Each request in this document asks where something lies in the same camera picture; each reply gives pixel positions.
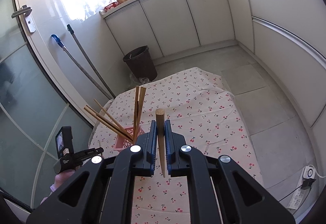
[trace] camera screen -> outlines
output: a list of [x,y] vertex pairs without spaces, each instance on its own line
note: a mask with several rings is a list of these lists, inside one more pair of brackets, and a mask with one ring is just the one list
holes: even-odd
[[58,151],[62,150],[63,148],[63,138],[62,138],[62,132],[57,136],[57,148]]

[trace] person's hand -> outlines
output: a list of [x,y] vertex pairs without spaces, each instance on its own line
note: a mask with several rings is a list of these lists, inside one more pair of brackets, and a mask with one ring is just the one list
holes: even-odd
[[[61,186],[66,180],[68,180],[68,178],[73,175],[76,171],[73,169],[69,169],[69,170],[65,170],[59,174],[57,174],[54,178],[54,184],[52,184],[50,186],[51,189],[51,194],[59,188],[59,186]],[[43,200],[41,201],[41,204],[47,199],[48,197],[43,198]]]

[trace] metal pole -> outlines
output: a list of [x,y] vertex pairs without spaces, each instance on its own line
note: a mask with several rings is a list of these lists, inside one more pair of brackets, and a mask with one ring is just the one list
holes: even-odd
[[100,81],[103,83],[104,87],[109,91],[109,93],[112,95],[113,98],[115,98],[115,94],[111,91],[111,89],[109,88],[109,86],[106,84],[105,80],[102,78],[102,76],[100,75],[100,73],[97,71],[97,69],[95,68],[94,64],[92,63],[92,61],[90,60],[90,58],[88,57],[88,55],[86,54],[85,50],[83,49],[82,45],[80,44],[80,42],[78,41],[77,37],[75,36],[75,32],[74,30],[71,28],[70,24],[67,25],[67,29],[68,31],[71,33],[72,37],[74,38],[76,44],[78,45],[79,49],[81,50],[81,52],[83,53],[84,57],[86,58],[87,62],[89,63],[89,65],[91,66],[91,68],[93,69],[93,71],[95,72],[95,74],[98,76],[98,78],[100,79]]
[[88,74],[88,72],[75,60],[75,58],[69,53],[68,49],[64,46],[64,44],[61,42],[60,38],[56,35],[53,34],[51,35],[58,45],[63,49],[64,52],[68,54],[68,56],[71,58],[71,60],[76,64],[77,67],[86,75],[87,78],[109,99],[112,99],[112,96],[110,96],[93,78],[91,75]]

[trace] trash can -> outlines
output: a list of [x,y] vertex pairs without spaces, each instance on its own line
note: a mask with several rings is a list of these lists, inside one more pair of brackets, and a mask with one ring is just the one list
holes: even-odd
[[136,78],[149,78],[152,81],[157,77],[147,45],[132,50],[123,57],[123,61],[127,63]]

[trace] tablecloth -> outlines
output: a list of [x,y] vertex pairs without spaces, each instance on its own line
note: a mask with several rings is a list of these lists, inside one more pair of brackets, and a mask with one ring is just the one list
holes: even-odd
[[[246,126],[234,104],[233,95],[223,89],[221,77],[191,68],[143,85],[146,96],[141,115],[145,132],[155,119],[155,110],[163,108],[171,121],[172,131],[182,134],[190,146],[205,155],[229,155],[254,179],[263,185],[262,176],[249,140]],[[132,126],[135,89],[118,95],[108,103],[108,112],[123,126]],[[90,147],[104,148],[104,157],[118,155],[114,151],[116,134],[99,124]],[[156,153],[155,174],[136,177],[131,223],[190,223],[186,177],[163,178],[159,154]]]

